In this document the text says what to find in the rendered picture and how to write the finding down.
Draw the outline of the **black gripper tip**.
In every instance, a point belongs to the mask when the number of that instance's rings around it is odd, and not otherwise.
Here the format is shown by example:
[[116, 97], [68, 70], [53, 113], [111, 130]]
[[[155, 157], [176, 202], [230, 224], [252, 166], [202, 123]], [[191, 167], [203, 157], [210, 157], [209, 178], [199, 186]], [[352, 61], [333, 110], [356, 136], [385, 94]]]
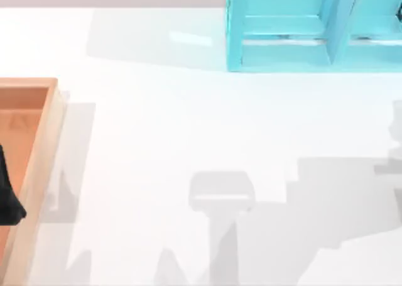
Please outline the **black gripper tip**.
[[0, 145], [0, 226], [16, 226], [27, 215], [9, 179], [3, 146]]

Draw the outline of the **shallow salmon-coloured box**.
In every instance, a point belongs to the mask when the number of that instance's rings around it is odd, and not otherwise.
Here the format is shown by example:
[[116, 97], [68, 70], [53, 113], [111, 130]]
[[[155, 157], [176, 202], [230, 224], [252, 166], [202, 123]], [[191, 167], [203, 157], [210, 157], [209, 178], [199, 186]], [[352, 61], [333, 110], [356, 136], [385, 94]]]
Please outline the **shallow salmon-coloured box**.
[[56, 78], [0, 77], [0, 154], [27, 212], [0, 226], [0, 286], [27, 285], [65, 110]]

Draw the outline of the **light blue rack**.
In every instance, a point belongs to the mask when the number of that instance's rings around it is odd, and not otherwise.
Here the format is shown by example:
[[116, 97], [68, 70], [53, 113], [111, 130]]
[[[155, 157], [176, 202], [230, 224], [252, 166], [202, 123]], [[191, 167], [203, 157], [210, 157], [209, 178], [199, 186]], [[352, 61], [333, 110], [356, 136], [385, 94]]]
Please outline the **light blue rack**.
[[402, 72], [402, 0], [226, 0], [231, 72]]

